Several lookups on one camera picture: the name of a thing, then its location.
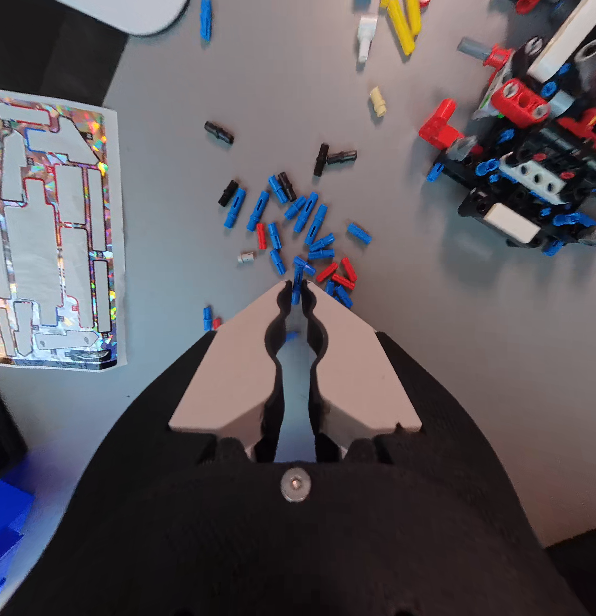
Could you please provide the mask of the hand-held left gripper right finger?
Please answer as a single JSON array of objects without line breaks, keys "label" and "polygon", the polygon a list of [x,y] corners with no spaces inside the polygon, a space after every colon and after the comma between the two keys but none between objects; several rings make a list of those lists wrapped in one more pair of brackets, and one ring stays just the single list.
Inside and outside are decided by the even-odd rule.
[{"label": "hand-held left gripper right finger", "polygon": [[367,322],[312,282],[302,283],[310,369],[309,420],[318,461],[338,461],[352,443],[422,428],[414,405]]}]

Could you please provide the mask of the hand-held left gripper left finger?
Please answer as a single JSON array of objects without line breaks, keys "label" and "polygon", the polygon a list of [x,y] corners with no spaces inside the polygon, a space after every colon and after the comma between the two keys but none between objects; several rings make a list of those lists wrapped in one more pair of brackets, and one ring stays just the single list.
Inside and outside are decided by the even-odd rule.
[{"label": "hand-held left gripper left finger", "polygon": [[273,461],[284,418],[282,367],[292,283],[282,281],[213,333],[169,427],[234,438],[258,461]]}]

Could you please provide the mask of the pile of small plastic pins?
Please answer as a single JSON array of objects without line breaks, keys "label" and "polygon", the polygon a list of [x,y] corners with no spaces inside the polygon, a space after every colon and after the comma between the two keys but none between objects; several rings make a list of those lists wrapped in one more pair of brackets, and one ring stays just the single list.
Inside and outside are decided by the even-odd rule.
[{"label": "pile of small plastic pins", "polygon": [[[322,143],[316,158],[314,175],[320,177],[326,165],[330,166],[354,162],[356,161],[356,158],[356,150],[346,150],[330,154],[329,145]],[[294,233],[301,233],[306,226],[315,205],[317,204],[318,194],[312,192],[308,198],[305,196],[297,198],[292,184],[287,179],[286,173],[280,173],[278,176],[272,175],[269,177],[268,181],[271,189],[278,197],[280,204],[285,204],[289,200],[292,200],[291,206],[284,215],[287,220],[291,220],[295,216],[298,216],[298,219],[294,225]],[[238,182],[235,180],[230,181],[218,200],[218,204],[224,208],[231,203],[231,208],[228,211],[224,222],[225,228],[231,229],[234,226],[245,198],[246,192],[239,187]],[[279,256],[279,250],[282,248],[282,243],[279,240],[278,228],[274,223],[269,224],[268,228],[261,223],[261,217],[269,199],[270,194],[264,190],[260,194],[256,207],[249,218],[247,229],[249,232],[257,233],[258,247],[262,251],[267,248],[266,235],[269,234],[272,242],[272,251],[270,256],[274,266],[277,268],[278,273],[283,275],[285,274],[286,269],[282,259]],[[335,255],[334,250],[328,250],[325,248],[334,242],[335,236],[333,234],[329,234],[316,241],[316,236],[325,220],[326,213],[327,206],[325,204],[321,204],[305,237],[304,244],[309,247],[310,259],[332,259]],[[326,280],[325,292],[345,307],[351,308],[353,306],[353,301],[347,295],[347,290],[352,290],[355,288],[356,275],[348,259],[344,258],[342,260],[342,264],[347,273],[346,278],[336,273],[338,264],[332,263],[327,269],[323,270],[318,275],[317,281],[321,282]],[[307,260],[304,260],[299,256],[294,258],[294,265],[296,269],[300,268],[303,270],[303,273],[307,273],[308,275],[314,275],[316,272],[315,269],[309,265]],[[222,324],[222,320],[220,318],[214,319],[212,317],[212,308],[210,306],[203,309],[202,322],[205,332],[216,330]]]}]

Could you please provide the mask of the white desk lamp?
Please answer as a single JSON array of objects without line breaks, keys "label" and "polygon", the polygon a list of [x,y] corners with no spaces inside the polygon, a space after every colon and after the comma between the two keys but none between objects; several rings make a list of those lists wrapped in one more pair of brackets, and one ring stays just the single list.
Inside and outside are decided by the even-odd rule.
[{"label": "white desk lamp", "polygon": [[189,1],[58,1],[131,36],[152,36],[169,29]]}]

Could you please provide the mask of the holographic sticker sheet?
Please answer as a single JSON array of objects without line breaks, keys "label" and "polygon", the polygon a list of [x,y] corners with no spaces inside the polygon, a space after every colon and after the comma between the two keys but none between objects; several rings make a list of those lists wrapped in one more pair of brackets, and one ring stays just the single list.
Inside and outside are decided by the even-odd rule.
[{"label": "holographic sticker sheet", "polygon": [[126,365],[117,113],[0,90],[0,365]]}]

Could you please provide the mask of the blue storage bin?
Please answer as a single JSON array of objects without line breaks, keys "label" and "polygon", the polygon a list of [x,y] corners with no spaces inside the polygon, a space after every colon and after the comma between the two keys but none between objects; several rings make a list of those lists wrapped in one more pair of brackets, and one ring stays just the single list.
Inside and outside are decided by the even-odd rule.
[{"label": "blue storage bin", "polygon": [[24,526],[35,501],[27,474],[30,454],[0,478],[0,595],[9,569],[24,537]]}]

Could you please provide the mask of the toy brick race car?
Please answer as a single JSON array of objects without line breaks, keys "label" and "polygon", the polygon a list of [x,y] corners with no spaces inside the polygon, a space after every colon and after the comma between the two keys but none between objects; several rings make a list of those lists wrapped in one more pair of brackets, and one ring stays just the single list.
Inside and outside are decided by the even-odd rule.
[{"label": "toy brick race car", "polygon": [[596,247],[596,1],[554,3],[554,34],[516,49],[464,37],[457,50],[493,69],[473,120],[495,118],[479,137],[449,123],[444,99],[419,129],[439,151],[427,181],[444,174],[468,189],[458,215],[513,248],[554,256],[568,244]]}]

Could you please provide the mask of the white plastic connector piece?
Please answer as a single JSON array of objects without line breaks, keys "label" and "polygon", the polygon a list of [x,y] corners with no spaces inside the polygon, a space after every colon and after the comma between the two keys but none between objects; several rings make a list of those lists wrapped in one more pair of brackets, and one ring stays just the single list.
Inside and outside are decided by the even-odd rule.
[{"label": "white plastic connector piece", "polygon": [[370,13],[362,15],[358,24],[357,41],[358,41],[358,58],[357,62],[364,65],[369,57],[371,44],[376,34],[378,23],[378,15]]}]

